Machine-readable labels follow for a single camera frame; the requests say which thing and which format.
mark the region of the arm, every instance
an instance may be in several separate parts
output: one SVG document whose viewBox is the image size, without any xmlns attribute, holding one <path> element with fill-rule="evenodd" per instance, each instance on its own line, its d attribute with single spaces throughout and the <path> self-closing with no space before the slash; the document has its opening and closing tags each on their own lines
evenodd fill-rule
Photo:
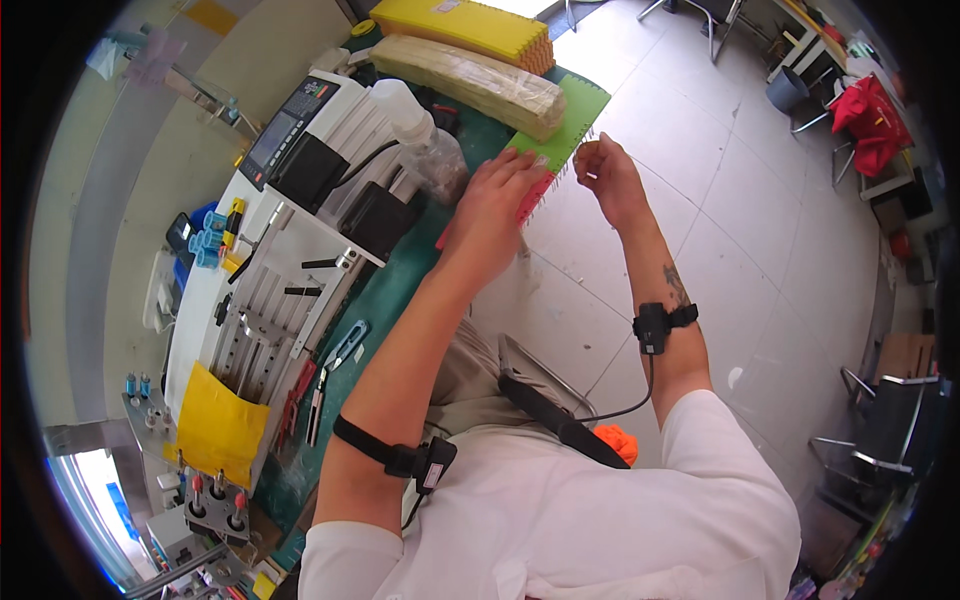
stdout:
<svg viewBox="0 0 960 600">
<path fill-rule="evenodd" d="M 623 148 L 605 133 L 583 144 L 575 157 L 577 181 L 597 197 L 607 221 L 623 243 L 634 313 L 645 302 L 660 302 L 667 312 L 690 304 L 677 266 L 657 219 L 647 203 L 640 175 Z M 649 358 L 642 357 L 650 373 Z M 666 338 L 657 363 L 651 400 L 660 428 L 677 401 L 693 390 L 712 390 L 707 346 L 698 324 L 678 327 Z"/>
<path fill-rule="evenodd" d="M 450 222 L 437 266 L 364 369 L 343 416 L 387 444 L 416 446 L 437 371 L 457 325 L 519 246 L 516 209 L 542 175 L 534 153 L 505 150 L 477 169 Z M 313 524 L 360 521 L 400 534 L 403 479 L 336 436 L 321 466 Z"/>
</svg>

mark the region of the beige pants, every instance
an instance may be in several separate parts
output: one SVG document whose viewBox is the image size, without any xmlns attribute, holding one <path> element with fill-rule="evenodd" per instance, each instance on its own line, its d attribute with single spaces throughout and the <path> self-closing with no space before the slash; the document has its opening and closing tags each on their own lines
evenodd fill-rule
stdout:
<svg viewBox="0 0 960 600">
<path fill-rule="evenodd" d="M 424 437 L 449 437 L 483 424 L 540 429 L 540 425 L 500 394 L 496 384 L 499 375 L 500 365 L 493 348 L 464 317 L 437 373 L 426 412 Z M 557 393 L 546 384 L 522 374 L 516 378 L 563 406 Z"/>
</svg>

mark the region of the sticker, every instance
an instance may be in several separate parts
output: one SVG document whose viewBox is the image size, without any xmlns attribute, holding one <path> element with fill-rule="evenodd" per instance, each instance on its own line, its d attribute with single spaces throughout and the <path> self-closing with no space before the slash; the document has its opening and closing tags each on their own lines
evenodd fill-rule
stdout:
<svg viewBox="0 0 960 600">
<path fill-rule="evenodd" d="M 440 475 L 444 472 L 444 466 L 440 463 L 432 463 L 430 465 L 430 470 L 426 472 L 426 479 L 423 480 L 423 486 L 428 490 L 432 490 L 437 487 L 437 482 L 440 481 Z"/>
<path fill-rule="evenodd" d="M 450 12 L 458 6 L 460 6 L 459 0 L 445 0 L 430 10 L 433 12 Z"/>
</svg>

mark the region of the green comb board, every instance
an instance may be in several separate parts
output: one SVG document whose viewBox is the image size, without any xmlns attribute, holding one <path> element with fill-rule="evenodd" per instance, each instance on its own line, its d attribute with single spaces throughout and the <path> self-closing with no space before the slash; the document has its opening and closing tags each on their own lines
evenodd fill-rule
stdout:
<svg viewBox="0 0 960 600">
<path fill-rule="evenodd" d="M 557 132 L 542 144 L 520 132 L 507 142 L 507 147 L 516 146 L 518 152 L 533 148 L 538 155 L 547 156 L 546 168 L 554 174 L 560 173 L 611 98 L 604 90 L 572 75 L 566 75 L 558 85 L 564 91 L 566 109 Z"/>
</svg>

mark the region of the plastic bottle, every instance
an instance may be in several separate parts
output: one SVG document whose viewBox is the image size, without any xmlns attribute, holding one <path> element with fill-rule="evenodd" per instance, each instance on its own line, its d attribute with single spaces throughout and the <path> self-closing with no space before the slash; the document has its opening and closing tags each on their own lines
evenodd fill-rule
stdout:
<svg viewBox="0 0 960 600">
<path fill-rule="evenodd" d="M 407 84 L 384 79 L 370 97 L 394 126 L 402 145 L 400 164 L 420 179 L 420 187 L 440 204 L 455 204 L 467 187 L 469 172 L 457 140 L 437 129 L 430 113 L 414 98 Z"/>
</svg>

